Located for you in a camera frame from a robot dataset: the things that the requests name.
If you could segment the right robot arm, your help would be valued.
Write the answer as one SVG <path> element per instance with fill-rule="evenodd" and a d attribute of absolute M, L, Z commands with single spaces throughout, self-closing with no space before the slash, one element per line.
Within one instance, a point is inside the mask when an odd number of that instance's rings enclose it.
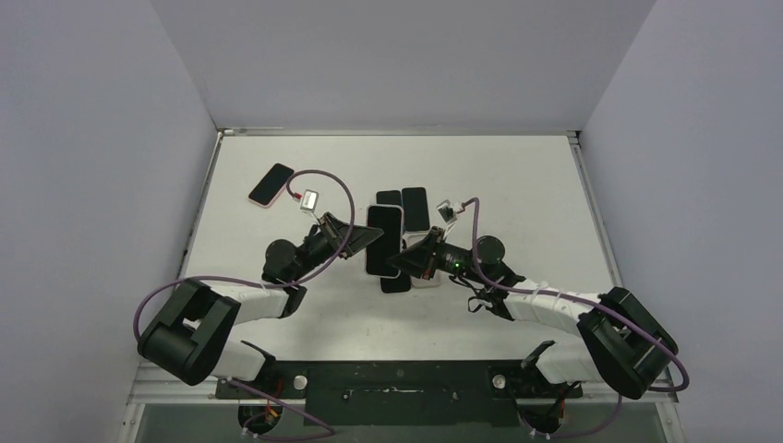
<path fill-rule="evenodd" d="M 618 286 L 605 293 L 560 291 L 517 274 L 504 256 L 505 246 L 494 236 L 480 236 L 465 249 L 449 244 L 443 229 L 433 228 L 387 262 L 419 280 L 446 274 L 473 292 L 469 305 L 474 311 L 580 338 L 579 344 L 550 344 L 542 355 L 526 360 L 522 382 L 533 395 L 582 381 L 603 382 L 634 400 L 660 390 L 655 382 L 679 348 L 632 292 Z"/>

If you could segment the phone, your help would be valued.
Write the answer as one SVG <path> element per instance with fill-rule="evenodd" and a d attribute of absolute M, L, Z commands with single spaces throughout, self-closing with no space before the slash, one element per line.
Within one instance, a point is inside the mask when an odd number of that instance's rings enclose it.
<path fill-rule="evenodd" d="M 400 190 L 383 190 L 376 193 L 376 203 L 401 207 L 403 205 L 402 192 Z"/>
<path fill-rule="evenodd" d="M 295 170 L 282 163 L 275 163 L 251 189 L 247 198 L 262 208 L 269 208 L 283 192 Z"/>
<path fill-rule="evenodd" d="M 388 263 L 402 247 L 403 209 L 393 205 L 367 207 L 367 227 L 382 230 L 382 235 L 366 249 L 365 272 L 382 279 L 395 279 L 400 271 Z"/>

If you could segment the beige phone case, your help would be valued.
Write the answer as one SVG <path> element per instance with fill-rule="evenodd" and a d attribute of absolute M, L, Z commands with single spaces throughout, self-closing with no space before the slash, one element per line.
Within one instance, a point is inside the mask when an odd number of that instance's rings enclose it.
<path fill-rule="evenodd" d="M 427 236 L 427 234 L 428 232 L 409 233 L 404 238 L 406 241 L 406 247 L 410 248 L 412 245 L 422 241 Z M 434 288 L 441 285 L 441 279 L 439 274 L 433 274 L 428 280 L 411 277 L 411 284 L 413 288 L 417 289 Z"/>

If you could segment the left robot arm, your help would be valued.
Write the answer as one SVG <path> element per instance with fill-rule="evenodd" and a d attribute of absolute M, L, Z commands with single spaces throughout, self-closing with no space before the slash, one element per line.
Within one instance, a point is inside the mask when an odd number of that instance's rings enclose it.
<path fill-rule="evenodd" d="M 290 317 L 307 293 L 303 279 L 382 236 L 380 228 L 353 226 L 325 213 L 301 245 L 285 239 L 268 245 L 259 282 L 181 279 L 150 324 L 134 330 L 137 352 L 189 386 L 207 377 L 232 378 L 252 397 L 264 397 L 275 385 L 275 358 L 247 341 L 232 341 L 233 327 Z"/>

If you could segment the black smartphone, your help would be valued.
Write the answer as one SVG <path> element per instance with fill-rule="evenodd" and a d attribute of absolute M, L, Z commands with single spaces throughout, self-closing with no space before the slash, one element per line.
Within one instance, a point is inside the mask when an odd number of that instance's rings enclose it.
<path fill-rule="evenodd" d="M 404 209 L 404 229 L 408 233 L 422 233 L 430 229 L 427 191 L 424 187 L 401 190 Z"/>

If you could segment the black phone case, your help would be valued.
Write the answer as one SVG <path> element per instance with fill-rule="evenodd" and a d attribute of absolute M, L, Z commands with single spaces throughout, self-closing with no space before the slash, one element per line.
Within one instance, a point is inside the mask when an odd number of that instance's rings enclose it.
<path fill-rule="evenodd" d="M 408 275 L 401 274 L 400 276 L 393 279 L 380 278 L 379 286 L 381 292 L 385 294 L 406 293 L 411 290 L 412 283 L 411 278 Z"/>

